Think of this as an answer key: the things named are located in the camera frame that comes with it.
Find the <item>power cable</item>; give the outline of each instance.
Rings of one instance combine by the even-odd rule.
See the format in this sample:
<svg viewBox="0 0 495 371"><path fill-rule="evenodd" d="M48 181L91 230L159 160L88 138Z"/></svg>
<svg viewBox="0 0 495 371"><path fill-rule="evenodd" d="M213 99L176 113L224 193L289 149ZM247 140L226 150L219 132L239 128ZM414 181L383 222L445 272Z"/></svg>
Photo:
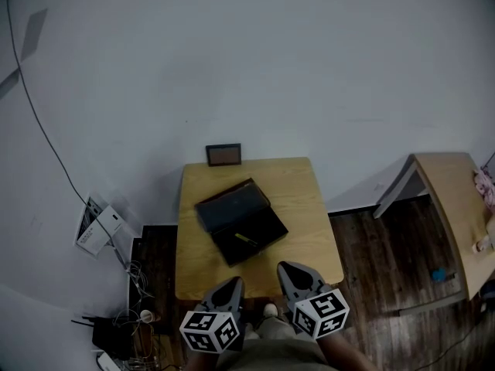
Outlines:
<svg viewBox="0 0 495 371"><path fill-rule="evenodd" d="M50 141L50 138L46 134L44 127L41 125L41 122L39 121L39 118L38 118L38 114L36 113L36 109L32 105L31 96L29 95L28 88L26 86L26 81L24 80L24 73L22 72L22 69L21 69L21 63L19 62L19 57L17 56L17 49L15 48L14 31L12 29L12 17L10 15L10 1L9 0L6 0L6 1L7 1L7 16L9 17L10 39L12 41L12 50L14 52L15 63L17 64L17 70L19 71L19 75L21 77L22 86L23 86L24 92L26 93L26 96L28 98L29 106L31 107L32 115L34 115L34 118L36 119L36 123L39 126L39 129L43 133L43 136L44 136L44 138L46 140L46 143L48 143L49 147L53 151L53 154L56 156L56 159L60 163L60 166L62 167L62 170L65 173L65 176L67 177L67 180L68 180L70 186L72 187L72 190L76 193L77 197L81 200L81 202L87 207L86 202L84 201L83 197L80 195L80 193L77 191L76 187L74 186L74 183L72 182L72 179L70 178L69 172L67 171L65 165L63 164L62 160L60 159L60 156L58 155L58 153L56 152L55 148L53 147L53 144ZM111 239L111 235L108 233L108 231L105 229L105 227L100 223L100 220L93 213L93 211L91 210L91 208L87 207L87 209L90 210L91 214L93 214L93 216L96 219L96 221L98 221L98 224L100 224L101 228L103 228L103 230L105 231L105 233L110 238L111 245L114 246L113 240ZM122 257L120 256L120 254L117 256L117 258L118 258L118 260L121 263L124 262L122 260Z"/></svg>
<svg viewBox="0 0 495 371"><path fill-rule="evenodd" d="M492 160L493 157L495 157L495 152L491 155L491 157L488 158L488 161L486 161L486 164L483 165L481 167L481 169L485 169L488 166L488 164L490 163L490 161Z"/></svg>
<svg viewBox="0 0 495 371"><path fill-rule="evenodd" d="M78 322L77 320L71 320L72 323L76 323L78 325L87 325L88 327L94 327L94 325L90 325L88 323L82 323L82 322Z"/></svg>
<svg viewBox="0 0 495 371"><path fill-rule="evenodd" d="M435 364L436 362L440 361L441 359L443 359L445 357L445 355L450 351L450 349L453 349L455 348L458 344L464 342L466 340L466 338L469 336L469 334L471 334L471 332L473 332L474 328L477 326L478 324L475 324L470 330L469 332L464 335L464 338L461 339L460 341L456 342L455 344L451 345L446 351L444 351L444 353L442 353L436 360L426 364L425 366L421 366L417 369L415 369L415 371L419 371L420 369L425 369L425 368L428 368L430 366L432 366L433 364Z"/></svg>
<svg viewBox="0 0 495 371"><path fill-rule="evenodd" d="M98 366L99 369L101 369L101 371L105 371L104 369L101 368L100 366L100 363L98 362L98 359L101 357L102 355L99 355L99 356L96 356L96 365Z"/></svg>

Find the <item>person's leg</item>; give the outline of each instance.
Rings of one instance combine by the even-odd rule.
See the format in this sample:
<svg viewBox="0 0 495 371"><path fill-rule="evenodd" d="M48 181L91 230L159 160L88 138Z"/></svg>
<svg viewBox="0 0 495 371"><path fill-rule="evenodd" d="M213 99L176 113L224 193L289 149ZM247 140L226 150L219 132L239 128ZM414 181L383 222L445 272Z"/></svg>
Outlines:
<svg viewBox="0 0 495 371"><path fill-rule="evenodd" d="M246 332L244 333L244 341L246 339L260 339L260 336L254 330L251 323L246 323Z"/></svg>
<svg viewBox="0 0 495 371"><path fill-rule="evenodd" d="M278 309L275 304L266 304L263 316L265 319L256 330L257 334L263 339L290 339L296 337L294 328L278 318Z"/></svg>

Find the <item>dark wooden floor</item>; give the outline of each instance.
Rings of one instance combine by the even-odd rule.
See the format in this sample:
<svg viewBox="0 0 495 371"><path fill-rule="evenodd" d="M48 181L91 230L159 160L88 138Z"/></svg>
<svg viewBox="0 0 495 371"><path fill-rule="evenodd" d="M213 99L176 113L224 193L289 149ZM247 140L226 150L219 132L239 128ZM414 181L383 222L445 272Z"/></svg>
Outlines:
<svg viewBox="0 0 495 371"><path fill-rule="evenodd" d="M394 203L378 220L364 211L332 216L330 222L345 275L339 288L351 308L343 334L380 369L410 371L426 365L476 324L463 343L425 369L495 369L490 361L495 315L481 315L478 298L420 315L397 315L400 308L459 290L452 253L429 196ZM176 227L148 228L143 240L135 243L133 259L143 263L149 290L155 294L146 305L165 315L162 332L170 334L172 329L174 357L183 362L178 326L195 303L179 303L173 295L175 243ZM431 271L440 267L452 278L434 283ZM260 312L267 300L247 301L247 318Z"/></svg>

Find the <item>white wall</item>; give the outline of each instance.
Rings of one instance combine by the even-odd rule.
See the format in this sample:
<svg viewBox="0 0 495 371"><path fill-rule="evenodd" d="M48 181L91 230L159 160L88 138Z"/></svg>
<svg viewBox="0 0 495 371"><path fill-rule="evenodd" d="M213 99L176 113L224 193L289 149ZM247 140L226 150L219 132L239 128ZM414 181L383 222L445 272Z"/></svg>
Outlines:
<svg viewBox="0 0 495 371"><path fill-rule="evenodd" d="M12 0L19 49L45 7L23 64L35 106L80 191L136 226L176 221L207 144L309 156L329 210L375 203L410 152L481 164L495 146L495 0ZM0 282L118 308L125 276L111 252L72 248L80 204L20 87L0 101L0 165Z"/></svg>
<svg viewBox="0 0 495 371"><path fill-rule="evenodd" d="M69 311L23 297L0 284L0 367L4 371L97 371L93 329Z"/></svg>

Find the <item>table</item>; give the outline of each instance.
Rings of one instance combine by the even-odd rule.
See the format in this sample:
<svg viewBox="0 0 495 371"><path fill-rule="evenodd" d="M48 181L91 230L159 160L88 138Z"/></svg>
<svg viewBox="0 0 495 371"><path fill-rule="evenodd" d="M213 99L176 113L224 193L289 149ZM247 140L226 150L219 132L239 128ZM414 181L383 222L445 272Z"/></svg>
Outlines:
<svg viewBox="0 0 495 371"><path fill-rule="evenodd" d="M461 291L446 298L399 311L410 315L471 300L495 270L492 249L474 254L472 246L487 235L490 211L474 186L476 165L469 154L461 152L413 154L401 174L389 188L374 218L400 195L409 179L417 172L425 184L449 239L461 281Z"/></svg>
<svg viewBox="0 0 495 371"><path fill-rule="evenodd" d="M194 205L252 178L288 230L261 254L229 267L200 225ZM200 300L229 277L241 276L245 297L281 295L276 267L295 261L317 269L329 284L343 280L342 264L318 183L307 158L243 161L242 165L186 165L177 233L176 297Z"/></svg>

